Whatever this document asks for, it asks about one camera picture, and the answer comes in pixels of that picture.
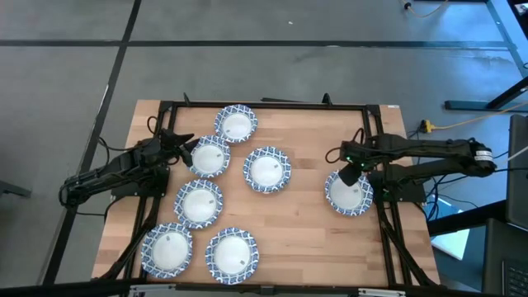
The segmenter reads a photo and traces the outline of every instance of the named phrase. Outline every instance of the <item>concrete floor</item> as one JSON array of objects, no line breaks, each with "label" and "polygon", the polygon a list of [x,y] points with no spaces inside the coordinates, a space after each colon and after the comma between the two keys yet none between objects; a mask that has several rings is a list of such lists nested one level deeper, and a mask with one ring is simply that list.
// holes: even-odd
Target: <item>concrete floor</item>
[{"label": "concrete floor", "polygon": [[[509,8],[494,2],[528,60],[526,39]],[[3,0],[0,39],[118,40],[132,3]],[[428,12],[436,5],[413,7]],[[483,4],[450,3],[417,19],[397,0],[149,0],[140,8],[132,39],[490,41],[501,36]],[[29,200],[0,199],[0,287],[39,280],[61,212],[57,189],[77,170],[115,56],[115,48],[0,47],[0,179],[33,190]],[[480,116],[445,111],[442,103],[487,101],[520,78],[504,50],[130,48],[102,135],[112,146],[124,145],[138,99],[181,99],[183,92],[197,101],[320,101],[329,92],[336,103],[400,105],[407,130],[414,130],[425,118],[449,125]],[[475,137],[499,154],[507,150],[508,125],[509,115],[500,115],[424,138]],[[97,152],[94,164],[102,162]],[[499,173],[465,179],[441,193],[486,205],[505,197],[505,184],[506,174]],[[101,213],[107,203],[108,195],[99,195],[80,210]],[[76,218],[58,282],[89,279],[101,231],[101,218]]]}]

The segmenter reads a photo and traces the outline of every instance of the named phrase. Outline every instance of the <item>wooden table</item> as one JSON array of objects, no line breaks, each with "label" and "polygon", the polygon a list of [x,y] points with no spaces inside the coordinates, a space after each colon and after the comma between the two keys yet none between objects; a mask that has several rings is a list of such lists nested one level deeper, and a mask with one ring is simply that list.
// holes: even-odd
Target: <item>wooden table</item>
[{"label": "wooden table", "polygon": [[[138,101],[127,147],[151,136],[146,121],[157,114],[159,103]],[[405,136],[399,107],[380,106],[380,109],[384,132]],[[194,133],[196,137],[215,134],[213,123],[218,111],[218,108],[178,108],[175,132]],[[328,174],[344,166],[341,162],[326,163],[324,155],[363,126],[361,113],[254,111],[259,121],[257,131],[247,142],[231,145],[228,170],[211,180],[224,193],[224,209],[213,226],[192,231],[191,265],[177,278],[149,279],[216,283],[205,265],[205,247],[221,229],[239,227],[255,237],[261,255],[257,271],[244,284],[386,286],[375,205],[363,215],[350,218],[333,210],[323,192]],[[370,122],[375,133],[374,119]],[[245,183],[242,167],[245,157],[254,149],[267,145],[276,146],[290,157],[292,176],[283,191],[263,195]],[[403,158],[398,163],[410,165],[412,160]],[[176,193],[185,183],[197,178],[182,163],[172,166],[167,194],[159,209],[160,224],[178,221],[172,211]],[[138,197],[126,197],[111,207],[92,273],[94,277],[106,272],[129,243],[138,202]],[[409,252],[427,275],[439,283],[423,213],[411,203],[399,203],[399,211]],[[392,249],[397,281],[402,282],[398,254]],[[139,265],[137,253],[133,276],[139,275]]]}]

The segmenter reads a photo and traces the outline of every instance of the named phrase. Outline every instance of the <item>plate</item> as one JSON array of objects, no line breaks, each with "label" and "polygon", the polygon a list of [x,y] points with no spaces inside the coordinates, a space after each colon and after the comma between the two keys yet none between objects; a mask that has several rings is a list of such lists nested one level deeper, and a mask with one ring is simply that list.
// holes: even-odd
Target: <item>plate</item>
[{"label": "plate", "polygon": [[251,108],[237,104],[226,106],[214,119],[216,134],[230,143],[241,143],[257,130],[257,116]]},{"label": "plate", "polygon": [[147,233],[141,247],[141,266],[157,278],[179,275],[189,266],[191,257],[191,232],[182,224],[158,225]]},{"label": "plate", "polygon": [[210,240],[205,263],[219,283],[240,284],[257,270],[257,242],[248,231],[226,228]]},{"label": "plate", "polygon": [[187,228],[202,229],[212,225],[224,205],[222,191],[206,180],[189,181],[177,193],[174,212]]},{"label": "plate", "polygon": [[337,173],[332,172],[324,182],[324,193],[330,205],[343,215],[357,216],[366,212],[374,196],[369,181],[361,176],[355,184],[347,186]]},{"label": "plate", "polygon": [[243,175],[246,183],[255,191],[280,191],[290,182],[290,159],[278,148],[257,148],[247,156]]},{"label": "plate", "polygon": [[231,153],[228,144],[216,135],[200,137],[191,152],[191,172],[199,177],[212,178],[228,168]]}]

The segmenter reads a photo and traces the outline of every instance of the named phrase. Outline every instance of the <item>blue patterned rim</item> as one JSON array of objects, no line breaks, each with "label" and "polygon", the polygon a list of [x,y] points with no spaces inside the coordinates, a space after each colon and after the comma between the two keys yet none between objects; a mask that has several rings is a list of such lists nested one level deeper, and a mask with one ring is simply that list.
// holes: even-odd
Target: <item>blue patterned rim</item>
[{"label": "blue patterned rim", "polygon": [[[251,130],[249,131],[249,134],[242,137],[241,139],[231,138],[225,134],[224,130],[222,130],[225,118],[237,113],[247,116],[251,121]],[[251,108],[242,104],[224,107],[224,109],[222,109],[218,115],[216,115],[216,119],[214,119],[214,130],[216,131],[216,134],[230,143],[242,143],[248,140],[251,134],[257,130],[257,125],[258,120],[255,113],[251,110]]]},{"label": "blue patterned rim", "polygon": [[[247,264],[246,268],[244,268],[243,271],[240,271],[237,274],[225,273],[221,271],[215,263],[216,247],[219,245],[222,239],[231,237],[231,236],[240,237],[247,243],[247,245],[251,249],[249,263]],[[216,236],[214,236],[209,241],[209,245],[205,249],[205,264],[207,264],[207,268],[209,268],[211,275],[218,282],[224,285],[239,284],[245,281],[250,276],[252,276],[252,274],[255,273],[255,271],[257,270],[257,267],[258,267],[257,242],[255,241],[255,238],[253,238],[253,236],[248,231],[244,231],[244,230],[241,230],[235,227],[226,228],[220,231],[218,234],[216,234]]]},{"label": "blue patterned rim", "polygon": [[[211,192],[214,195],[214,199],[216,200],[216,210],[214,210],[213,215],[211,215],[211,217],[208,218],[206,221],[202,222],[190,220],[186,217],[185,212],[183,211],[183,202],[187,197],[187,194],[198,189],[203,189]],[[178,191],[176,195],[176,200],[174,201],[174,212],[178,216],[180,223],[182,223],[187,228],[203,229],[209,225],[212,225],[216,221],[216,219],[218,219],[218,215],[220,214],[220,211],[222,211],[223,205],[224,197],[222,196],[222,191],[218,186],[216,186],[213,182],[210,181],[195,180],[189,181]]]},{"label": "blue patterned rim", "polygon": [[[280,165],[282,166],[282,178],[273,186],[261,186],[258,183],[256,183],[251,176],[251,166],[255,160],[257,160],[260,157],[273,157],[277,161],[279,161]],[[262,193],[272,193],[276,191],[280,191],[283,187],[285,187],[290,182],[291,177],[291,164],[290,159],[288,156],[286,156],[285,153],[283,153],[281,150],[275,147],[264,147],[264,148],[257,148],[254,151],[252,151],[249,156],[247,156],[246,161],[244,161],[244,167],[243,167],[243,175],[244,179],[246,180],[246,183],[255,191],[259,191]]]},{"label": "blue patterned rim", "polygon": [[207,135],[207,136],[200,137],[198,144],[192,149],[191,156],[194,155],[197,149],[205,145],[214,145],[217,148],[221,149],[222,153],[224,154],[224,164],[217,172],[213,172],[213,173],[201,172],[194,165],[191,166],[189,170],[191,170],[192,173],[196,174],[199,177],[204,177],[204,178],[217,177],[218,175],[224,173],[225,170],[228,168],[229,159],[231,159],[231,151],[229,149],[228,144],[223,139],[221,139],[220,137],[216,135]]},{"label": "blue patterned rim", "polygon": [[372,189],[372,186],[370,185],[369,181],[366,179],[365,176],[361,176],[360,178],[358,178],[357,182],[359,183],[359,186],[361,188],[361,194],[363,197],[361,199],[361,203],[353,209],[344,209],[342,207],[337,206],[330,197],[330,187],[337,179],[340,178],[337,173],[338,171],[332,172],[327,178],[327,180],[324,182],[324,193],[328,202],[330,202],[330,205],[332,205],[333,209],[335,209],[338,213],[343,215],[357,216],[366,212],[370,208],[370,205],[372,204],[372,197],[374,196],[374,190]]},{"label": "blue patterned rim", "polygon": [[[153,259],[153,246],[156,243],[156,241],[161,238],[166,233],[176,232],[186,239],[188,250],[187,257],[183,261],[183,263],[174,269],[171,270],[164,270],[162,268],[159,268],[154,263]],[[157,278],[172,278],[175,276],[178,276],[180,273],[182,273],[188,266],[189,262],[191,262],[192,257],[192,236],[189,229],[185,228],[181,224],[177,223],[165,223],[160,224],[156,227],[154,227],[152,230],[150,230],[147,233],[147,236],[145,237],[145,240],[143,242],[143,246],[141,247],[141,266],[143,269],[148,272],[151,276],[157,277]]]}]

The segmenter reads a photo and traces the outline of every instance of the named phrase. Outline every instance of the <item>black desk leg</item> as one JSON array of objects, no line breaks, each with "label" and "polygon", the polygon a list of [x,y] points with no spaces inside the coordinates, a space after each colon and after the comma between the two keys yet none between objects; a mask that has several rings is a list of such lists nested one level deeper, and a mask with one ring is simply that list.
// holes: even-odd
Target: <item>black desk leg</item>
[{"label": "black desk leg", "polygon": [[[445,108],[452,111],[503,111],[517,105],[518,103],[510,103],[510,101],[526,91],[528,91],[528,77],[523,78],[490,102],[449,100],[445,102]],[[528,112],[528,107],[520,106],[511,112]]]},{"label": "black desk leg", "polygon": [[437,236],[486,224],[490,218],[506,222],[506,200],[435,219],[428,222],[427,227],[429,235]]},{"label": "black desk leg", "polygon": [[19,186],[14,186],[4,181],[0,181],[0,196],[2,194],[15,194],[25,198],[29,198],[31,196],[31,191],[28,191]]}]

